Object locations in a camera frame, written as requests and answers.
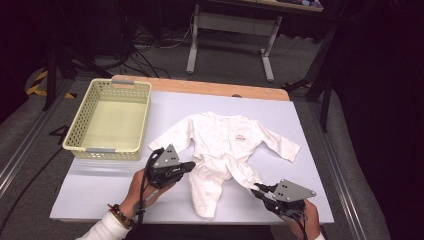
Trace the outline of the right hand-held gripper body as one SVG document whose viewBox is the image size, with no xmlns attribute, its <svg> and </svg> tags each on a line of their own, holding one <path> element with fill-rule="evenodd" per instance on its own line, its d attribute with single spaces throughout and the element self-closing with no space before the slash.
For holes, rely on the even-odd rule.
<svg viewBox="0 0 424 240">
<path fill-rule="evenodd" d="M 279 217 L 293 220 L 304 217 L 304 200 L 316 196 L 315 191 L 285 179 L 268 186 L 267 190 L 271 198 L 264 198 L 265 208 Z"/>
</svg>

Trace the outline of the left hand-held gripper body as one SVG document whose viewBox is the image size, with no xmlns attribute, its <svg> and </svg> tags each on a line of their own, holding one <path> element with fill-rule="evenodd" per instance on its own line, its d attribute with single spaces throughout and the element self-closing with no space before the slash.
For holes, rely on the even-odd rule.
<svg viewBox="0 0 424 240">
<path fill-rule="evenodd" d="M 147 179 L 154 187 L 165 188 L 181 180 L 180 167 L 180 159 L 172 145 L 156 149 L 147 161 Z"/>
</svg>

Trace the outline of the white baby romper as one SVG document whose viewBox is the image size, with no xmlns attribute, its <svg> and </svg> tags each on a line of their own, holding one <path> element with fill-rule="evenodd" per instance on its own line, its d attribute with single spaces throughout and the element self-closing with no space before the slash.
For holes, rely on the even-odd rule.
<svg viewBox="0 0 424 240">
<path fill-rule="evenodd" d="M 149 144 L 152 150 L 173 145 L 181 152 L 194 147 L 194 169 L 189 173 L 192 202 L 202 218 L 215 216 L 222 184 L 230 179 L 256 189 L 260 174 L 247 163 L 260 144 L 279 157 L 294 161 L 300 146 L 266 129 L 259 121 L 242 115 L 221 116 L 212 112 L 185 117 Z"/>
</svg>

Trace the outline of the pale yellow plastic basket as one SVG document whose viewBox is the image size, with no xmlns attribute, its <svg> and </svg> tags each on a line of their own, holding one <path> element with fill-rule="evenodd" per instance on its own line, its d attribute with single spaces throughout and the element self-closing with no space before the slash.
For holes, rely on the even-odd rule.
<svg viewBox="0 0 424 240">
<path fill-rule="evenodd" d="M 80 159 L 139 160 L 151 90 L 148 82 L 92 80 L 63 148 Z"/>
</svg>

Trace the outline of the person's right hand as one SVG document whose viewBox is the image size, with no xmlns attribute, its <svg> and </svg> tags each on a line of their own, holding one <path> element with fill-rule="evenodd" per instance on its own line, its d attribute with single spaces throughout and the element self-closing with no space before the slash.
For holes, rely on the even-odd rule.
<svg viewBox="0 0 424 240">
<path fill-rule="evenodd" d="M 290 222 L 289 227 L 299 240 L 304 240 L 304 236 L 307 236 L 308 240 L 315 240 L 321 234 L 318 210 L 317 207 L 307 199 L 304 200 L 304 203 L 304 214 L 306 219 L 300 221 L 302 227 L 296 222 Z"/>
</svg>

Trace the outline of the person's left hand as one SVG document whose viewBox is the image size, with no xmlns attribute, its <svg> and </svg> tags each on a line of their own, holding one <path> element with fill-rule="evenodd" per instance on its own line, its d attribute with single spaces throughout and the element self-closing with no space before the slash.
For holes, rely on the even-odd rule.
<svg viewBox="0 0 424 240">
<path fill-rule="evenodd" d="M 129 185 L 128 193 L 124 200 L 120 203 L 120 211 L 127 218 L 134 216 L 134 208 L 137 203 L 143 203 L 145 207 L 153 205 L 157 199 L 170 188 L 169 185 L 162 189 L 157 189 L 150 185 L 147 181 L 143 181 L 144 170 L 137 171 Z"/>
</svg>

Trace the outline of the person's dark clothing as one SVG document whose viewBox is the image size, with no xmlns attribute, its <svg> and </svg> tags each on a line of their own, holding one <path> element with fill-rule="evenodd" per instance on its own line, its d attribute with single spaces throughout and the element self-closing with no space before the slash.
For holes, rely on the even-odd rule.
<svg viewBox="0 0 424 240">
<path fill-rule="evenodd" d="M 124 240 L 274 240 L 270 226 L 146 224 Z"/>
</svg>

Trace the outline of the white table board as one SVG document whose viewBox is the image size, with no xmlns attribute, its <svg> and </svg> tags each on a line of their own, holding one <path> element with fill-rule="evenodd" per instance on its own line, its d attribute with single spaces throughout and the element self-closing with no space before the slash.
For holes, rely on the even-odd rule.
<svg viewBox="0 0 424 240">
<path fill-rule="evenodd" d="M 295 106 L 290 101 L 261 100 L 203 94 L 155 91 L 152 93 L 147 126 L 138 161 L 74 159 L 50 217 L 61 221 L 96 221 L 110 205 L 121 202 L 135 171 L 143 168 L 151 150 L 148 145 L 186 116 L 211 111 L 218 115 L 242 115 L 301 146 L 294 162 L 280 158 L 266 145 L 259 145 L 248 163 L 257 169 L 266 185 L 289 180 L 316 193 L 310 201 L 322 223 L 332 223 L 333 213 L 317 171 Z M 189 179 L 183 177 L 146 210 L 151 224 L 278 224 L 260 199 L 235 180 L 223 183 L 215 217 L 198 216 L 193 207 Z"/>
</svg>

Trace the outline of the wooden table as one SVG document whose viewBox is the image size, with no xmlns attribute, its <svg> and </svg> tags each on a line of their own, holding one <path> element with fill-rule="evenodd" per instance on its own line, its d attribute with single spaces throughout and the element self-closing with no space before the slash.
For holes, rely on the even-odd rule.
<svg viewBox="0 0 424 240">
<path fill-rule="evenodd" d="M 288 93 L 283 89 L 128 75 L 115 75 L 112 79 L 117 81 L 149 82 L 152 85 L 152 89 L 156 91 L 228 97 L 241 96 L 244 98 L 278 101 L 290 100 Z"/>
</svg>

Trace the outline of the black metal stand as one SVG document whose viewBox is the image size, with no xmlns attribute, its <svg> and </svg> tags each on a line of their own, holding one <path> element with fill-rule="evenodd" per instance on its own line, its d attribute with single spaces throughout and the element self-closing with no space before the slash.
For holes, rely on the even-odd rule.
<svg viewBox="0 0 424 240">
<path fill-rule="evenodd" d="M 305 95 L 308 102 L 316 102 L 320 96 L 323 96 L 319 122 L 324 132 L 327 131 L 327 117 L 331 99 L 332 81 L 330 76 L 324 73 L 323 66 L 337 29 L 338 26 L 336 24 L 331 25 L 305 77 L 295 83 L 282 85 L 282 89 L 289 93 L 311 83 L 312 86 Z"/>
<path fill-rule="evenodd" d="M 43 107 L 44 111 L 47 111 L 56 100 L 56 78 L 57 71 L 60 70 L 62 75 L 66 79 L 72 79 L 77 76 L 77 71 L 75 64 L 72 60 L 75 59 L 82 63 L 89 70 L 94 71 L 99 76 L 103 78 L 110 79 L 112 74 L 103 70 L 101 67 L 96 65 L 88 57 L 84 57 L 82 54 L 79 54 L 77 51 L 72 50 L 69 47 L 59 45 L 57 43 L 48 43 L 47 44 L 47 97 L 45 105 Z"/>
</svg>

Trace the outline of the grey-legged desk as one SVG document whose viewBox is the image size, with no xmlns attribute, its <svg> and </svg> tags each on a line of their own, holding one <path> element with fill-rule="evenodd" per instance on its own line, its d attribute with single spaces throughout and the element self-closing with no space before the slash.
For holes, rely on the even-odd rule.
<svg viewBox="0 0 424 240">
<path fill-rule="evenodd" d="M 265 3 L 268 0 L 255 0 Z M 312 12 L 322 12 L 323 7 L 319 0 L 270 0 L 275 6 L 280 4 L 285 9 L 307 10 Z M 241 33 L 254 36 L 264 36 L 268 38 L 265 48 L 259 51 L 263 69 L 268 82 L 274 81 L 274 75 L 269 60 L 269 54 L 277 37 L 279 27 L 283 17 L 277 16 L 271 20 L 259 19 L 257 17 L 229 16 L 218 13 L 204 12 L 199 5 L 195 6 L 193 22 L 191 24 L 192 43 L 188 56 L 186 72 L 193 74 L 195 71 L 197 50 L 198 50 L 198 30 L 216 30 L 224 32 Z"/>
</svg>

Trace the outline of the yellow black hazard tape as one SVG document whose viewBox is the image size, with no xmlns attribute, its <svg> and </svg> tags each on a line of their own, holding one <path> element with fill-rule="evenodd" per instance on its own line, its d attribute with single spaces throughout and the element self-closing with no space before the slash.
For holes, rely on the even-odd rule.
<svg viewBox="0 0 424 240">
<path fill-rule="evenodd" d="M 48 76 L 48 71 L 47 70 L 42 70 L 36 76 L 35 80 L 31 84 L 31 86 L 29 87 L 29 89 L 26 91 L 26 93 L 28 95 L 38 95 L 38 96 L 47 97 L 48 96 L 48 92 L 46 90 L 42 90 L 42 89 L 39 88 L 39 86 L 41 85 L 41 83 L 43 82 L 43 80 L 47 78 L 47 76 Z"/>
</svg>

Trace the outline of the aluminium floor rail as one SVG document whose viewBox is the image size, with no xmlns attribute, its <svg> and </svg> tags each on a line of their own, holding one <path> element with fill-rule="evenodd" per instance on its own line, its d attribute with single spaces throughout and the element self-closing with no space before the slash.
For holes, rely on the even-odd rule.
<svg viewBox="0 0 424 240">
<path fill-rule="evenodd" d="M 324 152 L 327 158 L 327 163 L 329 165 L 329 171 L 335 184 L 335 188 L 337 190 L 337 194 L 347 223 L 351 230 L 353 240 L 367 240 L 357 213 L 357 209 L 353 203 L 353 199 L 348 190 L 345 178 L 341 172 L 334 148 L 331 145 L 330 138 L 328 137 L 328 134 L 322 130 L 318 107 L 313 103 L 308 103 L 308 109 L 318 132 L 320 141 L 324 145 Z"/>
<path fill-rule="evenodd" d="M 47 110 L 42 110 L 41 113 L 37 116 L 34 125 L 25 135 L 25 138 L 19 144 L 17 150 L 12 155 L 5 168 L 0 172 L 0 199 L 7 191 L 17 172 L 21 168 L 29 153 L 32 151 L 47 121 L 50 119 L 59 103 L 65 97 L 72 84 L 72 81 L 64 81 L 63 83 L 59 84 L 56 99 L 51 103 Z"/>
</svg>

